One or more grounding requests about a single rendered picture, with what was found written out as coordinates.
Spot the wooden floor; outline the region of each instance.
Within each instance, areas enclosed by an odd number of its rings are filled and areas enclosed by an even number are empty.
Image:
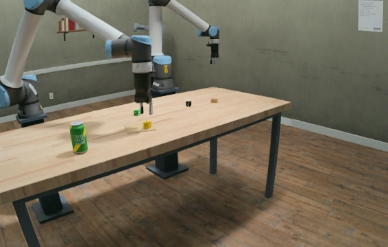
[[[49,113],[48,120],[132,102]],[[0,132],[20,128],[14,121]],[[183,151],[189,171],[162,180],[144,165],[66,191],[75,213],[39,224],[42,246],[388,246],[388,153],[282,126],[274,196],[264,198],[271,123]],[[0,205],[0,246],[26,246]]]

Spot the soda can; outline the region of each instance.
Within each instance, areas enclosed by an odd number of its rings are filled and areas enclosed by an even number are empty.
[[[87,151],[86,127],[83,121],[73,121],[69,126],[72,140],[72,150],[76,154],[83,154]]]

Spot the table frame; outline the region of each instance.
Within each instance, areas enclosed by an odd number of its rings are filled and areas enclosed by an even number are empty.
[[[268,172],[267,172],[267,183],[266,183],[265,197],[271,198],[273,196],[273,192],[274,192],[276,163],[278,160],[281,113],[277,113],[275,115],[262,118],[260,120],[254,121],[254,122],[246,124],[244,126],[235,128],[233,130],[229,130],[227,132],[215,135],[213,137],[209,137],[207,139],[198,141],[196,143],[192,143],[190,145],[186,145],[186,146],[178,148],[176,150],[173,150],[173,151],[170,151],[170,152],[167,152],[164,154],[160,154],[160,155],[157,155],[154,157],[146,158],[145,160],[135,162],[131,165],[126,165],[124,167],[120,167],[118,169],[114,169],[114,170],[109,171],[109,172],[104,172],[100,175],[92,176],[90,178],[86,178],[86,179],[83,179],[83,180],[80,180],[80,181],[77,181],[74,183],[70,183],[68,185],[58,187],[56,189],[51,189],[49,191],[45,191],[45,192],[38,193],[38,194],[33,195],[33,196],[28,196],[26,198],[14,201],[13,202],[14,210],[16,211],[17,218],[19,219],[19,224],[21,225],[23,235],[25,236],[25,239],[27,241],[28,246],[29,247],[40,247],[40,244],[38,242],[36,232],[32,226],[31,219],[29,217],[29,213],[28,213],[27,207],[25,205],[26,202],[29,202],[31,200],[41,198],[44,196],[49,196],[53,193],[58,193],[59,191],[69,189],[69,188],[72,188],[72,187],[75,187],[75,186],[78,186],[78,185],[81,185],[81,184],[84,184],[84,183],[87,183],[87,182],[90,182],[90,181],[93,181],[93,180],[96,180],[99,178],[103,178],[103,177],[109,176],[111,174],[122,172],[124,170],[129,169],[129,168],[136,167],[138,165],[142,165],[142,164],[148,163],[150,161],[154,161],[157,158],[164,158],[168,155],[177,154],[178,152],[180,152],[182,150],[194,147],[196,145],[205,143],[207,141],[210,141],[210,173],[216,174],[217,173],[217,146],[218,146],[217,139],[219,137],[230,134],[232,132],[236,132],[238,130],[241,130],[241,129],[247,128],[249,126],[253,126],[255,124],[258,124],[262,121],[266,121],[270,118],[272,118],[271,141],[270,141],[271,144],[270,144],[269,167],[268,167]]]

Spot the table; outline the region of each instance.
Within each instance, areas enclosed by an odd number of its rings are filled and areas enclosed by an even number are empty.
[[[219,103],[210,103],[218,98]],[[12,202],[28,246],[40,246],[25,202],[102,178],[210,141],[217,172],[217,138],[272,118],[265,196],[272,197],[281,112],[291,103],[220,88],[154,99],[154,114],[133,116],[138,104],[115,106],[0,134],[0,204]],[[88,151],[72,153],[69,124],[82,120]],[[123,124],[152,121],[157,131],[128,134]]]

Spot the black metal table leg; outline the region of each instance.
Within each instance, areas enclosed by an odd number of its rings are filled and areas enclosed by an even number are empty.
[[[273,117],[271,122],[269,168],[267,171],[267,184],[265,186],[266,198],[271,198],[274,194],[276,162],[278,161],[280,128],[281,128],[281,113],[278,113]]]
[[[40,197],[32,208],[41,224],[73,213],[71,205],[58,192]]]
[[[179,164],[178,153],[157,158],[155,165],[147,166],[147,169],[163,179],[188,170],[186,166]]]
[[[209,141],[209,173],[217,173],[217,137]]]
[[[31,219],[29,218],[29,213],[25,202],[22,200],[13,202],[14,210],[16,211],[17,218],[19,219],[19,224],[21,225],[23,235],[27,240],[29,247],[40,247],[38,243],[36,232],[32,227]]]

